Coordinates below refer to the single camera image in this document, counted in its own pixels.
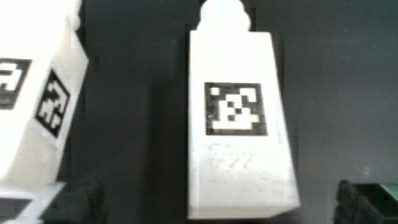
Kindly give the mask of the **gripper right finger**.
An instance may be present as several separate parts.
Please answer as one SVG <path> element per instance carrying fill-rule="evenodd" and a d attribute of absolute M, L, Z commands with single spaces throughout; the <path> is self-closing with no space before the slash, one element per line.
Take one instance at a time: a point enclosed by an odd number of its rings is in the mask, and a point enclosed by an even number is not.
<path fill-rule="evenodd" d="M 398 224 L 398 183 L 339 182 L 336 224 Z"/>

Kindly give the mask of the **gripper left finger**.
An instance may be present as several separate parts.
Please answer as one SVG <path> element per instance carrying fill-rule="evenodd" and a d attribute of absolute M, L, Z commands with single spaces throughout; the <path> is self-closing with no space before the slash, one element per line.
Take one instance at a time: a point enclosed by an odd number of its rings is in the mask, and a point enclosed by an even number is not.
<path fill-rule="evenodd" d="M 106 224 L 103 185 L 67 184 L 43 213 L 44 224 Z"/>

